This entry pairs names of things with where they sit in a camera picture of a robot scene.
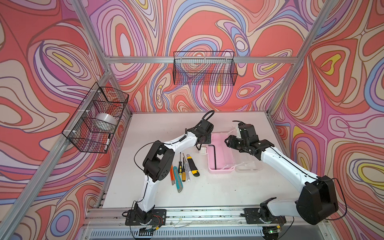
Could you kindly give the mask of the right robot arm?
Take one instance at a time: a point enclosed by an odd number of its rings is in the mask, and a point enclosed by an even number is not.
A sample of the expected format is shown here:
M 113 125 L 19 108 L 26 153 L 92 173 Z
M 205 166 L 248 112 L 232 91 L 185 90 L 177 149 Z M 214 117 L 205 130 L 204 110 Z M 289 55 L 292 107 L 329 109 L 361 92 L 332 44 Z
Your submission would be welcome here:
M 260 221 L 270 223 L 277 217 L 300 217 L 317 225 L 339 210 L 334 180 L 319 177 L 301 167 L 268 140 L 260 140 L 255 127 L 238 121 L 238 134 L 225 139 L 228 148 L 249 154 L 281 174 L 299 192 L 296 199 L 269 198 L 260 203 L 256 214 Z

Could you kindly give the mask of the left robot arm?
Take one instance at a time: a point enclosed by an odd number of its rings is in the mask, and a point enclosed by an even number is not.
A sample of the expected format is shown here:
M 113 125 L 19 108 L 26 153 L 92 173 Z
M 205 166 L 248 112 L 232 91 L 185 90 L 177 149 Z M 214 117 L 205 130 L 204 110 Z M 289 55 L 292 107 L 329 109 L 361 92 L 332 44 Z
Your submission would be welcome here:
M 174 156 L 184 150 L 197 145 L 209 144 L 214 125 L 207 120 L 200 122 L 185 133 L 171 141 L 155 141 L 143 161 L 143 172 L 145 174 L 145 185 L 142 197 L 135 204 L 134 210 L 140 219 L 152 215 L 155 207 L 158 182 L 162 181 L 169 174 Z

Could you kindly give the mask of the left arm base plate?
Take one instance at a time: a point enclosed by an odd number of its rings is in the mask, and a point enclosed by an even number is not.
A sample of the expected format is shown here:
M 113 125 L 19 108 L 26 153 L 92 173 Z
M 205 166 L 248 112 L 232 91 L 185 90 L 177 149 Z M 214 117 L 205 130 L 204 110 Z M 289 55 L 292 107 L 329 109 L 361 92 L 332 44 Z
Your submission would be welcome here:
M 154 209 L 150 210 L 148 213 L 145 213 L 140 209 L 134 209 L 123 212 L 122 216 L 126 218 L 126 226 L 161 227 L 166 223 L 167 210 Z

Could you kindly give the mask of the pink plastic tool box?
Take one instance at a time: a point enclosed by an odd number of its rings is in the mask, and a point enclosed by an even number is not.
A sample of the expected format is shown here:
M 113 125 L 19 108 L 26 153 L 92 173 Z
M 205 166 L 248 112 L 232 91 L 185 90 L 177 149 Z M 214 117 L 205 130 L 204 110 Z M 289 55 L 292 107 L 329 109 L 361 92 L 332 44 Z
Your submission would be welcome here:
M 260 171 L 262 167 L 257 163 L 256 158 L 227 147 L 225 139 L 230 135 L 240 136 L 234 127 L 227 132 L 212 133 L 211 144 L 216 146 L 217 170 L 215 170 L 213 148 L 208 147 L 208 145 L 202 148 L 201 152 L 204 152 L 208 158 L 208 171 L 211 174 L 229 174 L 233 171 L 238 173 Z

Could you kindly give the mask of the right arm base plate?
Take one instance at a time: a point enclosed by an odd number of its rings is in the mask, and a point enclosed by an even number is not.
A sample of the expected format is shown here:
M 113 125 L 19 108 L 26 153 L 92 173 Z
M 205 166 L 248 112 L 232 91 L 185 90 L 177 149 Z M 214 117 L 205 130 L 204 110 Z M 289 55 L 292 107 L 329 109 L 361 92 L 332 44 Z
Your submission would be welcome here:
M 267 210 L 262 208 L 245 208 L 244 212 L 241 213 L 240 216 L 246 219 L 247 224 L 284 225 L 287 223 L 284 216 L 273 216 Z

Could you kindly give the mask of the black yellow box cutter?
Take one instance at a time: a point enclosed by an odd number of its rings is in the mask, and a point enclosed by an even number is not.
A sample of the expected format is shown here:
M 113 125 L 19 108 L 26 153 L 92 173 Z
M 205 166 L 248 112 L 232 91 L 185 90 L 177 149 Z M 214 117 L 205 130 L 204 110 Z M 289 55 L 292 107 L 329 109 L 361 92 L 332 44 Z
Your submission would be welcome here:
M 189 163 L 189 166 L 190 166 L 190 170 L 191 170 L 191 173 L 194 177 L 199 177 L 200 176 L 200 172 L 192 158 L 191 155 L 187 154 L 187 160 L 188 160 L 188 163 Z

